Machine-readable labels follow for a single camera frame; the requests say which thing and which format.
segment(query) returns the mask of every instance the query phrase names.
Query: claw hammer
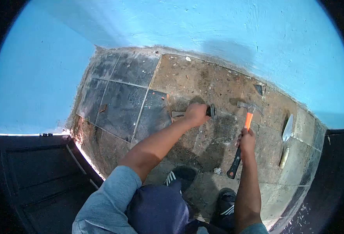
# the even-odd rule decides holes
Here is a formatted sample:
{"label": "claw hammer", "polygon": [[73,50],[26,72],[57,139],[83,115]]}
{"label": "claw hammer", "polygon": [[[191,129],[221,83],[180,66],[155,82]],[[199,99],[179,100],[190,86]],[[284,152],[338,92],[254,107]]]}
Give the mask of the claw hammer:
{"label": "claw hammer", "polygon": [[[252,117],[254,115],[255,110],[259,111],[260,115],[263,116],[262,110],[260,110],[260,108],[256,104],[244,103],[242,101],[238,101],[237,107],[238,108],[244,107],[247,109],[246,122],[245,122],[247,130],[250,129],[251,120],[252,120]],[[233,163],[232,163],[232,166],[227,171],[227,176],[229,178],[231,178],[231,179],[235,178],[238,166],[240,165],[240,161],[241,161],[241,148],[238,147],[236,155],[235,155],[235,159],[233,160]]]}

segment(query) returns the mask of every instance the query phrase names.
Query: black sneaker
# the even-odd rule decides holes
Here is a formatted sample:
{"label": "black sneaker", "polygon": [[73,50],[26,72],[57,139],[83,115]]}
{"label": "black sneaker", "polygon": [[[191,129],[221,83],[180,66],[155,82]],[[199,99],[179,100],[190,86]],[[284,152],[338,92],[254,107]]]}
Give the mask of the black sneaker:
{"label": "black sneaker", "polygon": [[223,188],[219,191],[216,209],[210,220],[211,224],[226,231],[233,230],[236,195],[230,188]]}
{"label": "black sneaker", "polygon": [[196,171],[190,167],[179,166],[173,169],[170,173],[168,173],[167,179],[164,182],[164,184],[167,186],[171,186],[172,181],[174,180],[180,181],[181,182],[180,194],[182,194],[193,183],[196,174],[197,174]]}

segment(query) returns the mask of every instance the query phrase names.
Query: orange hammer handle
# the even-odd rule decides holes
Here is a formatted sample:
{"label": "orange hammer handle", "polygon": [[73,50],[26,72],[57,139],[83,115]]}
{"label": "orange hammer handle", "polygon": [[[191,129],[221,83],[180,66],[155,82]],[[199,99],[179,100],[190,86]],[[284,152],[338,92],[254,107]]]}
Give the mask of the orange hammer handle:
{"label": "orange hammer handle", "polygon": [[251,124],[252,116],[253,116],[252,113],[247,112],[247,115],[246,115],[246,123],[245,123],[245,125],[246,125],[246,127],[247,127],[247,130],[250,129],[250,124]]}

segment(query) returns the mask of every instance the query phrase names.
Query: blue painted wall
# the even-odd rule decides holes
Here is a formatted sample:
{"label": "blue painted wall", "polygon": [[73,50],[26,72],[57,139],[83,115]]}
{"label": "blue painted wall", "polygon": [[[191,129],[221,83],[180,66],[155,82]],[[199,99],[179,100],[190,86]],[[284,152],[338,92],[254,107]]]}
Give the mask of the blue painted wall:
{"label": "blue painted wall", "polygon": [[61,132],[95,46],[28,4],[0,52],[0,133]]}
{"label": "blue painted wall", "polygon": [[93,44],[159,44],[229,60],[305,103],[329,128],[344,128],[344,46],[315,0],[37,2]]}
{"label": "blue painted wall", "polygon": [[0,54],[0,133],[64,122],[94,44],[219,56],[344,128],[344,46],[315,0],[32,0]]}

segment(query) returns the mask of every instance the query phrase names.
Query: gray sleeve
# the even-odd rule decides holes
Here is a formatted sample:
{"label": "gray sleeve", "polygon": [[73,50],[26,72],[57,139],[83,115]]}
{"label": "gray sleeve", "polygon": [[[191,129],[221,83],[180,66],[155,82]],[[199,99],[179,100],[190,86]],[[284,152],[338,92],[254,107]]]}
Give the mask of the gray sleeve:
{"label": "gray sleeve", "polygon": [[124,212],[141,185],[141,179],[131,168],[117,166],[86,200],[72,224],[72,233],[136,234]]}
{"label": "gray sleeve", "polygon": [[240,234],[268,234],[268,231],[263,223],[254,223],[242,230]]}

